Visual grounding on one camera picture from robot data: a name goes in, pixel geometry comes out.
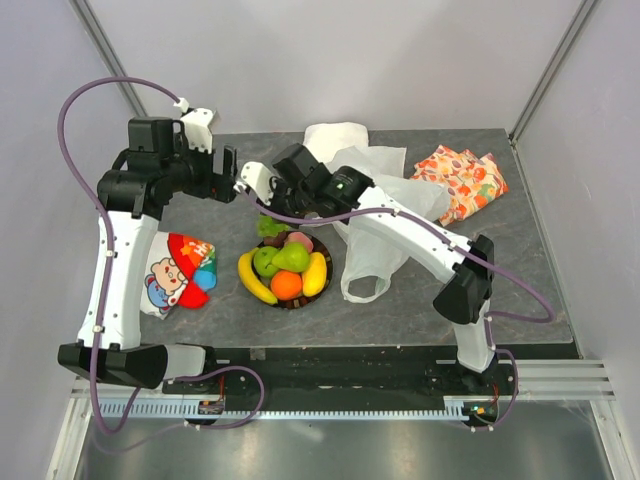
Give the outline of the yellow fake mango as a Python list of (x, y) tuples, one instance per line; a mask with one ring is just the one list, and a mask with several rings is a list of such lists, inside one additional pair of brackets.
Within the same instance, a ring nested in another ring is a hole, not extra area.
[(320, 252), (313, 252), (310, 255), (308, 268), (302, 274), (303, 289), (305, 297), (313, 297), (319, 294), (325, 287), (327, 279), (327, 263), (325, 256)]

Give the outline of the yellow fake banana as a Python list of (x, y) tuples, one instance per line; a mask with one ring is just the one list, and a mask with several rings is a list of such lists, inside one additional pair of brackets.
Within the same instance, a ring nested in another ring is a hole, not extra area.
[(265, 304), (274, 306), (278, 303), (277, 297), (265, 286), (253, 270), (253, 258), (258, 248), (241, 255), (237, 262), (237, 271), (241, 283), (257, 299)]

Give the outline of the green fake grapes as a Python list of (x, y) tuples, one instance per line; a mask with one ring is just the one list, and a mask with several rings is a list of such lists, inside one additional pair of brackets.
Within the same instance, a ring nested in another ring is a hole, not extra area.
[(260, 215), (256, 222), (259, 237), (277, 237), (283, 232), (289, 232), (290, 226), (267, 215)]

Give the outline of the pink fake peach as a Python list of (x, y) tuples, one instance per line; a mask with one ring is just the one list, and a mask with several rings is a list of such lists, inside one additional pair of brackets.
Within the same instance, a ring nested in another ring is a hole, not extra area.
[(314, 250), (314, 244), (312, 239), (302, 232), (299, 232), (299, 231), (291, 232), (285, 239), (284, 245), (289, 245), (294, 243), (304, 246), (308, 253), (312, 253)]

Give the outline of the fake orange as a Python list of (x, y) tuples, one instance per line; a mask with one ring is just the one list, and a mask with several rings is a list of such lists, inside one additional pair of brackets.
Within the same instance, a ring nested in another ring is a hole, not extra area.
[(300, 274), (280, 270), (270, 281), (270, 290), (278, 300), (288, 301), (299, 297), (303, 290), (303, 282)]

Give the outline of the white plastic bag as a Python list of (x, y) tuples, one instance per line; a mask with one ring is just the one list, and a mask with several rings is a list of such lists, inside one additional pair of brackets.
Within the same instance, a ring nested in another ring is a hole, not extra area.
[(328, 163), (332, 173), (352, 167), (374, 183), (359, 200), (355, 215), (347, 223), (334, 224), (347, 246), (340, 288), (351, 303), (378, 299), (409, 259), (407, 247), (419, 240), (434, 241), (433, 235), (402, 217), (402, 212), (435, 222), (448, 209), (449, 195), (442, 186), (404, 177), (406, 152), (404, 147), (349, 147)]

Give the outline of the green fake apple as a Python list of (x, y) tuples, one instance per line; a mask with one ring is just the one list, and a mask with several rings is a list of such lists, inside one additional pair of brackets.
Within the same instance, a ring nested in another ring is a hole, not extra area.
[(259, 276), (270, 279), (279, 271), (279, 268), (272, 263), (278, 253), (279, 249), (273, 246), (263, 246), (256, 251), (252, 262)]

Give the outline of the green fake pear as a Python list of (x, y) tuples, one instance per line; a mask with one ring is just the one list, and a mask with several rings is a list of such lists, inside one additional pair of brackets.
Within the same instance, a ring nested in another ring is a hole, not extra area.
[(310, 253), (301, 243), (288, 243), (274, 255), (271, 264), (279, 269), (302, 273), (310, 264)]

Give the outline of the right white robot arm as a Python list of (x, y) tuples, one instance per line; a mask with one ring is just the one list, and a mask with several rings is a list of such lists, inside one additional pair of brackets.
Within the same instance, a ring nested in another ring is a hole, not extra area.
[(338, 216), (415, 259), (442, 283), (434, 309), (454, 327), (458, 381), (467, 392), (483, 392), (494, 381), (495, 354), (487, 340), (493, 275), (484, 264), (493, 259), (494, 245), (484, 236), (470, 240), (434, 225), (403, 206), (366, 173), (341, 166), (331, 172), (303, 145), (285, 148), (271, 166), (277, 177), (271, 209), (301, 218), (315, 213), (329, 220)]

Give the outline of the dark purple fake fruit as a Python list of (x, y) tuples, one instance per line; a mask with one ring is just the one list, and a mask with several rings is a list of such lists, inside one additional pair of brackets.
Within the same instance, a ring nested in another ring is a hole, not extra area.
[(263, 245), (272, 246), (275, 248), (281, 248), (284, 245), (287, 236), (288, 236), (288, 233), (285, 231), (279, 232), (277, 235), (274, 235), (274, 236), (265, 236), (263, 238)]

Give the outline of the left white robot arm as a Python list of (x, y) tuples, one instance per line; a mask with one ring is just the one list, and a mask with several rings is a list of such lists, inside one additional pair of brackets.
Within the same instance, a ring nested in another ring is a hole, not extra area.
[(159, 229), (163, 210), (176, 193), (229, 203), (237, 154), (223, 151), (214, 170), (212, 125), (216, 115), (189, 108), (179, 119), (137, 117), (128, 123), (129, 145), (100, 179), (90, 197), (99, 212), (100, 245), (91, 299), (77, 339), (58, 350), (58, 362), (87, 380), (153, 389), (184, 377), (198, 393), (219, 382), (209, 347), (141, 342), (141, 300), (159, 284), (159, 270), (172, 278), (160, 285), (165, 307), (202, 291), (189, 279), (199, 265), (191, 238)]

